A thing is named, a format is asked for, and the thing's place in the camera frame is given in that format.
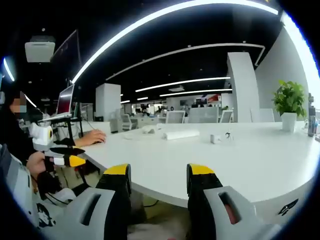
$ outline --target curved light strip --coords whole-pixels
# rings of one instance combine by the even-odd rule
[[[145,97],[140,97],[140,98],[137,98],[137,100],[138,100],[138,101],[140,101],[140,100],[146,100],[146,99],[148,99],[148,97],[147,97],[147,96],[145,96]]]
[[[157,88],[162,88],[166,86],[171,86],[171,85],[177,85],[177,84],[186,84],[186,83],[194,83],[194,82],[202,82],[202,81],[209,81],[209,80],[223,80],[223,79],[230,79],[229,76],[223,76],[223,77],[209,77],[209,78],[201,78],[201,79],[193,79],[193,80],[186,80],[186,81],[177,81],[177,82],[172,82],[172,83],[167,83],[167,84],[161,84],[157,86],[150,86],[146,88],[141,88],[138,90],[135,90],[135,92],[142,92],[150,89],[157,89]]]
[[[212,90],[199,90],[199,91],[183,91],[183,92],[162,94],[162,95],[160,95],[160,97],[174,96],[174,95],[182,95],[182,94],[196,94],[196,93],[207,93],[207,92],[222,92],[222,91],[232,91],[232,89],[231,89],[231,88],[228,88],[228,89],[212,89]]]
[[[14,76],[12,75],[12,73],[11,73],[11,71],[10,71],[10,68],[9,68],[9,66],[8,66],[8,64],[7,64],[6,58],[3,59],[3,64],[4,64],[4,68],[5,68],[6,72],[8,73],[11,81],[14,82],[14,81],[15,81],[15,78],[14,78]],[[27,95],[24,95],[24,96],[25,96],[25,98],[29,101],[29,103],[31,103],[35,108],[37,107],[37,106],[30,100],[30,98],[27,97]]]
[[[307,42],[299,31],[299,28],[285,12],[283,12],[281,16],[281,21],[301,60],[306,82],[308,84],[308,91],[315,99],[314,107],[320,109],[320,78],[316,61]]]
[[[151,13],[148,16],[145,16],[144,18],[136,21],[135,23],[131,24],[121,32],[119,32],[117,35],[115,35],[113,38],[111,38],[109,41],[107,41],[98,51],[93,54],[89,60],[82,66],[82,68],[79,70],[79,72],[74,76],[72,83],[74,84],[78,78],[84,73],[84,71],[93,63],[94,60],[96,60],[97,57],[100,56],[107,48],[109,48],[112,44],[114,44],[116,41],[133,31],[134,29],[146,24],[147,22],[159,18],[163,15],[172,13],[174,11],[178,11],[185,8],[200,6],[200,5],[208,5],[208,4],[236,4],[236,5],[244,5],[244,6],[250,6],[257,9],[262,9],[267,12],[270,12],[272,14],[277,15],[278,11],[276,9],[273,9],[269,6],[263,5],[258,2],[254,2],[251,0],[193,0],[193,1],[187,1],[183,3],[179,3],[173,6],[166,7],[164,9],[161,9],[159,11],[156,11],[154,13]]]
[[[178,54],[178,53],[182,53],[182,52],[186,52],[186,51],[191,51],[191,50],[197,50],[197,49],[204,49],[204,48],[214,48],[214,47],[254,47],[254,48],[261,48],[261,52],[258,56],[258,58],[256,59],[254,65],[255,66],[258,66],[258,62],[262,56],[262,54],[264,53],[266,47],[263,46],[263,45],[258,45],[258,44],[252,44],[252,43],[213,43],[213,44],[205,44],[205,45],[198,45],[198,46],[191,46],[191,47],[186,47],[186,48],[182,48],[182,49],[179,49],[179,50],[174,50],[174,51],[170,51],[170,52],[167,52],[167,53],[164,53],[164,54],[160,54],[158,56],[154,56],[154,57],[151,57],[149,59],[146,59],[144,61],[140,61],[134,65],[131,65],[131,66],[128,66],[126,67],[125,69],[122,69],[121,71],[118,71],[117,73],[111,75],[110,77],[108,77],[106,79],[106,81],[114,78],[115,76],[119,75],[119,74],[122,74],[124,73],[125,71],[128,71],[129,69],[132,69],[132,68],[135,68],[141,64],[145,64],[147,62],[150,62],[150,61],[153,61],[153,60],[156,60],[156,59],[160,59],[160,58],[163,58],[163,57],[166,57],[166,56],[170,56],[170,55],[173,55],[173,54]]]
[[[11,73],[11,71],[10,71],[10,69],[9,69],[9,66],[8,66],[7,61],[6,61],[5,58],[3,59],[3,64],[4,64],[4,68],[5,68],[6,72],[8,73],[10,79],[12,80],[12,82],[14,82],[14,81],[15,81],[15,78],[14,78],[14,76],[12,75],[12,73]]]
[[[37,106],[27,97],[27,95],[24,95],[24,96],[29,101],[29,103],[31,103],[35,108],[37,108]]]

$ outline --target bottle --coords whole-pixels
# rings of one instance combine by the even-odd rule
[[[312,106],[314,98],[309,93],[309,118],[308,118],[308,136],[313,137],[317,133],[316,109]]]

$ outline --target yellow tip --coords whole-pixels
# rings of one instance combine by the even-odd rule
[[[112,166],[104,171],[103,174],[109,175],[125,175],[128,164],[121,164],[117,166]]]
[[[210,169],[207,166],[202,166],[202,165],[198,165],[198,164],[193,164],[190,163],[190,166],[192,168],[192,174],[193,175],[198,175],[198,174],[214,174],[215,172]]]
[[[81,157],[71,155],[69,158],[69,162],[70,162],[70,167],[78,167],[85,164],[86,160]]]

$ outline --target potted plant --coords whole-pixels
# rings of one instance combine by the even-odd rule
[[[288,81],[279,80],[280,87],[274,93],[275,109],[280,113],[282,129],[287,132],[294,132],[297,117],[306,116],[303,108],[305,101],[304,88],[302,85]]]

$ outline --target hand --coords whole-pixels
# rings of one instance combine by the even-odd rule
[[[41,151],[36,151],[31,154],[26,163],[26,168],[29,170],[30,174],[37,179],[38,174],[46,171],[45,154]]]
[[[105,142],[106,141],[106,134],[98,129],[91,130],[82,138],[74,140],[74,143],[77,147],[84,147],[92,145],[95,142]]]

